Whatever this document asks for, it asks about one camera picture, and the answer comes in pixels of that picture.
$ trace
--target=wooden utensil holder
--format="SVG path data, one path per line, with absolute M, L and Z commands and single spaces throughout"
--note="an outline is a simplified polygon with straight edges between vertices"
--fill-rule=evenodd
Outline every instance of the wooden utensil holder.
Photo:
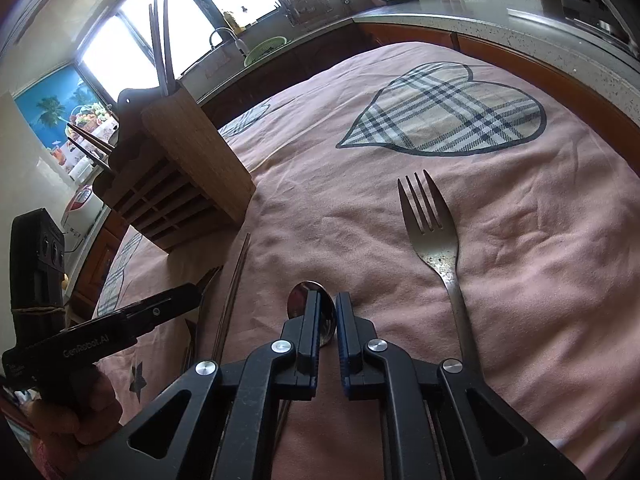
M 251 175 L 196 101 L 180 88 L 124 91 L 118 99 L 113 173 L 94 192 L 155 245 L 240 227 L 255 191 Z

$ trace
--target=fork tine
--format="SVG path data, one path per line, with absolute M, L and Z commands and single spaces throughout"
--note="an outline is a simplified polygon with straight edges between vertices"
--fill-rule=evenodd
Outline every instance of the fork tine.
M 429 191 L 431 191 L 431 197 L 433 198 L 433 205 L 436 206 L 436 211 L 438 212 L 438 216 L 440 217 L 440 226 L 443 227 L 446 224 L 454 226 L 453 216 L 451 216 L 451 211 L 449 211 L 449 206 L 444 201 L 440 190 L 436 186 L 435 182 L 427 173 L 427 170 L 422 170 L 424 172 L 424 177 L 427 179 L 427 184 L 429 186 Z
M 414 191 L 414 186 L 411 185 L 411 181 L 409 180 L 409 175 L 407 175 L 405 179 L 407 184 L 409 184 L 409 189 L 411 190 L 411 194 L 414 197 L 415 208 L 418 210 L 418 215 L 420 215 L 420 221 L 422 222 L 422 232 L 425 233 L 427 231 L 431 231 L 431 227 L 429 227 L 429 224 L 427 223 L 427 219 L 424 216 L 422 205 L 420 204 L 420 201 L 418 200 L 418 196 Z
M 414 210 L 411 209 L 411 203 L 404 192 L 404 187 L 402 187 L 400 179 L 398 179 L 398 193 L 400 194 L 400 207 L 402 208 L 404 226 L 406 227 L 406 232 L 409 235 L 409 240 L 411 240 L 413 237 L 421 236 L 422 232 L 420 231 L 420 226 L 418 225 L 418 221 L 414 215 Z
M 414 173 L 414 175 L 415 175 L 415 181 L 418 183 L 418 187 L 420 188 L 420 193 L 422 195 L 422 198 L 424 199 L 424 203 L 427 206 L 427 214 L 429 215 L 429 222 L 431 225 L 431 230 L 433 231 L 436 228 L 436 226 L 439 226 L 439 227 L 442 227 L 442 226 L 440 225 L 440 222 L 436 220 L 436 215 L 433 214 L 433 209 L 431 209 L 431 204 L 429 203 L 427 194 L 424 192 L 424 188 L 422 187 L 420 178 L 418 178 L 418 174 Z

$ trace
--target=dish soap bottle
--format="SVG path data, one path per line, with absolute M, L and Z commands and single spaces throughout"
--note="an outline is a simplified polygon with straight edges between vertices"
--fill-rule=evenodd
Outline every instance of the dish soap bottle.
M 225 19 L 226 24 L 236 34 L 236 36 L 245 31 L 245 28 L 240 27 L 240 25 L 238 25 L 238 22 L 236 22 L 236 19 L 234 18 L 233 14 L 228 10 L 225 10 L 222 13 L 222 17 Z

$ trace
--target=metal screw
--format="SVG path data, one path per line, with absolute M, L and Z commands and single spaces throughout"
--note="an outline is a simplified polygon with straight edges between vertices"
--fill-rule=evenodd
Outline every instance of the metal screw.
M 200 361 L 196 364 L 196 373 L 198 375 L 211 375 L 218 368 L 213 361 Z
M 276 352 L 276 354 L 286 354 L 291 350 L 291 343 L 289 341 L 284 341 L 284 339 L 278 339 L 271 343 L 271 350 Z
M 450 374 L 459 374 L 462 371 L 462 363 L 457 359 L 447 359 L 442 363 L 442 367 Z
M 372 339 L 367 343 L 367 346 L 372 352 L 384 352 L 388 344 L 384 339 Z

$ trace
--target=fork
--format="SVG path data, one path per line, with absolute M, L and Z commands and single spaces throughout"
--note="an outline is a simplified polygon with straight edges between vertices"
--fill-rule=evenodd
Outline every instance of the fork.
M 424 208 L 427 210 L 427 216 L 424 214 L 423 206 L 418 200 L 418 195 L 412 186 L 409 176 L 406 176 L 406 182 L 409 185 L 411 195 L 414 197 L 415 208 L 420 216 L 422 228 L 415 217 L 411 203 L 404 192 L 402 182 L 398 179 L 398 193 L 400 194 L 400 205 L 402 206 L 402 216 L 404 217 L 404 226 L 409 235 L 411 245 L 420 259 L 431 267 L 439 276 L 449 293 L 449 300 L 453 310 L 453 318 L 458 330 L 458 341 L 460 343 L 460 353 L 464 364 L 476 373 L 482 375 L 482 367 L 480 364 L 480 355 L 478 354 L 478 346 L 471 329 L 471 321 L 468 311 L 466 310 L 465 300 L 460 291 L 458 284 L 458 276 L 456 275 L 456 264 L 458 262 L 458 233 L 453 217 L 447 207 L 446 202 L 436 187 L 434 181 L 426 170 L 423 170 L 424 177 L 427 181 L 433 205 L 438 214 L 436 215 L 431 208 L 427 194 L 420 182 L 417 173 L 414 173 L 415 180 L 418 184 L 420 194 L 424 201 Z

